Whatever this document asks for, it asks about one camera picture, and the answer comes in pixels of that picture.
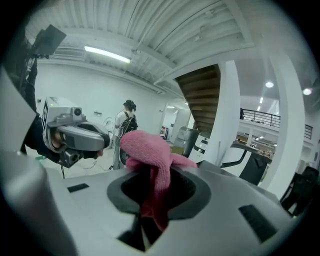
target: stair underside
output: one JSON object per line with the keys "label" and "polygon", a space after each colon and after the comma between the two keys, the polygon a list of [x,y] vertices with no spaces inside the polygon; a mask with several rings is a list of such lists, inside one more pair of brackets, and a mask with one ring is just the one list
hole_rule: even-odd
{"label": "stair underside", "polygon": [[188,102],[194,127],[211,133],[215,123],[220,92],[220,70],[217,64],[206,66],[175,79]]}

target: black railing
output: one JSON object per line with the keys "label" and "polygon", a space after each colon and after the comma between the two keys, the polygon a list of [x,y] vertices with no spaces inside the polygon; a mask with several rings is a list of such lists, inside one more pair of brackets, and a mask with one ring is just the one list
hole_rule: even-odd
{"label": "black railing", "polygon": [[279,115],[254,111],[250,109],[243,109],[243,114],[243,120],[280,128],[281,117]]}
{"label": "black railing", "polygon": [[310,125],[304,125],[304,137],[311,140],[313,127]]}
{"label": "black railing", "polygon": [[[242,120],[280,128],[281,117],[279,115],[269,114],[269,113],[250,110],[250,109],[242,109],[242,110],[243,110],[243,116],[240,116],[240,119]],[[312,126],[305,124],[304,137],[311,140],[312,130],[313,130]]]}

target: floor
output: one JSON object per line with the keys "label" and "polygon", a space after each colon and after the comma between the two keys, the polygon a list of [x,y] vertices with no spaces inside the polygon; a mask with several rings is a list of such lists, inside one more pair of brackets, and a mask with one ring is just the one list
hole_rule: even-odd
{"label": "floor", "polygon": [[[26,152],[29,157],[36,158],[39,156],[37,151],[26,147]],[[81,159],[75,163],[71,168],[64,168],[65,178],[73,178],[86,175],[94,175],[108,172],[109,167],[113,164],[114,149],[105,149],[103,156],[95,159]],[[62,177],[61,166],[49,159],[38,160],[44,167],[55,169]]]}

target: pink knitted rag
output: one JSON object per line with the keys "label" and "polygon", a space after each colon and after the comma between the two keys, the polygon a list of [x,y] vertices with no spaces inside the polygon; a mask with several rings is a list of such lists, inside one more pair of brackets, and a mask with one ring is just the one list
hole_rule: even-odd
{"label": "pink knitted rag", "polygon": [[125,165],[136,170],[143,164],[150,166],[150,191],[140,208],[142,217],[154,219],[157,227],[163,231],[168,225],[168,209],[165,196],[170,186],[171,164],[197,168],[188,158],[170,153],[170,147],[159,135],[134,130],[126,133],[120,147],[129,155]]}

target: white robot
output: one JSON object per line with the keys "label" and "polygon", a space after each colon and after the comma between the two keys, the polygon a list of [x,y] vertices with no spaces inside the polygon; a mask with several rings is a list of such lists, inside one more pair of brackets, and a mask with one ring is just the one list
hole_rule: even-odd
{"label": "white robot", "polygon": [[[87,122],[82,108],[62,97],[47,97],[43,113],[43,140],[46,146],[60,154],[60,162],[70,168],[81,158],[93,157],[110,143],[109,135],[98,125]],[[62,146],[55,148],[52,134],[58,132]]]}
{"label": "white robot", "polygon": [[204,159],[209,139],[209,132],[200,132],[188,158],[194,161],[196,164],[201,162]]}

